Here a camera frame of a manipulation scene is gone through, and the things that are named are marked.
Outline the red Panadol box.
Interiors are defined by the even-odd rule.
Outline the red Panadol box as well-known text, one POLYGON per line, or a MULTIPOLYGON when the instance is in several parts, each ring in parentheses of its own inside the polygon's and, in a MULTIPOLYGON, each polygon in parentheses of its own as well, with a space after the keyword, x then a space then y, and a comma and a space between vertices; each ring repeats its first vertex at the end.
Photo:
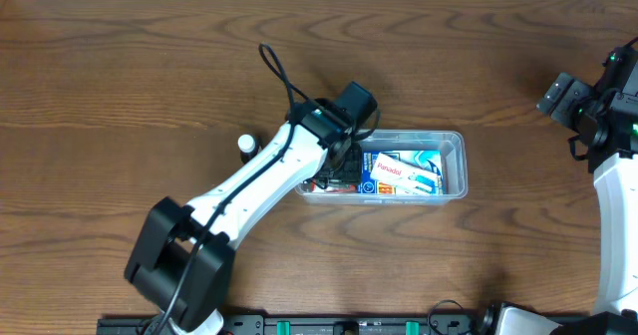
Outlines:
POLYGON ((311 178, 309 191, 313 193, 357 193, 357 183, 347 183, 330 178, 311 178))

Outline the white Panadol box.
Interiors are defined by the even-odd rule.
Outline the white Panadol box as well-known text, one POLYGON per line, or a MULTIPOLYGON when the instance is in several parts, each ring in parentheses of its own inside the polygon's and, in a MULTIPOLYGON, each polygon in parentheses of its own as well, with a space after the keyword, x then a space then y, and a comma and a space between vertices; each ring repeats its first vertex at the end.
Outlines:
POLYGON ((443 192, 441 177, 437 173, 406 164, 387 154, 377 155, 370 178, 409 194, 438 195, 443 192))

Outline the blue Kool Fever box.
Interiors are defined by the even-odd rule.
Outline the blue Kool Fever box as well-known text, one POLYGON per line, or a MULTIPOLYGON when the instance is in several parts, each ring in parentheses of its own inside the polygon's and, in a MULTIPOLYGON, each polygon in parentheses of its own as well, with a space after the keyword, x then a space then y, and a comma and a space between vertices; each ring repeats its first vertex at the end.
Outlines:
POLYGON ((391 195, 443 195, 445 193, 443 163, 439 151, 366 151, 362 153, 361 182, 357 186, 360 194, 391 194, 391 195), (394 185, 382 183, 371 177, 374 163, 378 155, 384 155, 397 162, 420 168, 427 173, 417 176, 423 186, 417 191, 410 191, 394 185))

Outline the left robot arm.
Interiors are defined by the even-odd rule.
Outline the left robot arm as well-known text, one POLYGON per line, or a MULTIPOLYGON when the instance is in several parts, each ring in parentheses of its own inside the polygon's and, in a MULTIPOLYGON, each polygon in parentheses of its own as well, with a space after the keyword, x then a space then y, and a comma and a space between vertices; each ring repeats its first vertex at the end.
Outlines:
POLYGON ((216 334, 236 250, 250 229, 329 158, 302 125, 284 124, 255 158, 185 205, 152 207, 124 276, 162 314, 155 332, 216 334))

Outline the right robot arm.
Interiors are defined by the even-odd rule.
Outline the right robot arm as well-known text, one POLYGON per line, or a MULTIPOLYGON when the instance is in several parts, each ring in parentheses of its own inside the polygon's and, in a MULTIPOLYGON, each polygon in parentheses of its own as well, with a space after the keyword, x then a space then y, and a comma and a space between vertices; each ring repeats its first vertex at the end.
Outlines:
POLYGON ((600 209, 596 313, 637 309, 637 48, 609 52, 594 85, 561 73, 536 104, 575 132, 569 151, 587 162, 600 209))

